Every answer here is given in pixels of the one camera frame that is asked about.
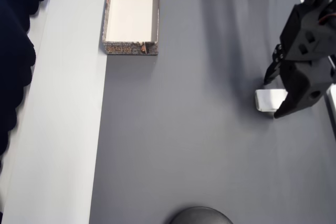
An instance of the cardboard box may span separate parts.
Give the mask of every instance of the cardboard box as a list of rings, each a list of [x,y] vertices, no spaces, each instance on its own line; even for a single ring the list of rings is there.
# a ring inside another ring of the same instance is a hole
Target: cardboard box
[[[102,42],[109,55],[157,55],[159,0],[106,0]]]

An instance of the black base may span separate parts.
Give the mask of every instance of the black base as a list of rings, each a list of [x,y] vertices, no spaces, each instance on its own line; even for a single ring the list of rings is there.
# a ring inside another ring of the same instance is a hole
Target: black base
[[[207,207],[192,207],[177,214],[171,224],[233,224],[224,214]]]

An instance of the white table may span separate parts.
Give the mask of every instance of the white table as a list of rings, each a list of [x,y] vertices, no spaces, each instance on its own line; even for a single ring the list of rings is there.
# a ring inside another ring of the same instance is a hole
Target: white table
[[[107,58],[103,6],[104,0],[50,0],[4,224],[89,222]]]

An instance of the gray table surface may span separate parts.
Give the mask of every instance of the gray table surface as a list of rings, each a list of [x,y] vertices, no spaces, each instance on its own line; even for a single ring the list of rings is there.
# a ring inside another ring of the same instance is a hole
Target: gray table surface
[[[91,224],[200,205],[234,224],[335,223],[325,101],[278,120],[254,105],[299,2],[160,0],[158,57],[108,57]]]

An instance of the black fabric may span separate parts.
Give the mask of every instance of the black fabric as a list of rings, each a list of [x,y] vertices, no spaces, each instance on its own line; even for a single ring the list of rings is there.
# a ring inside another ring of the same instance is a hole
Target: black fabric
[[[24,87],[31,83],[36,54],[26,33],[29,15],[38,11],[39,1],[0,0],[0,156],[7,150],[8,132],[17,123]]]

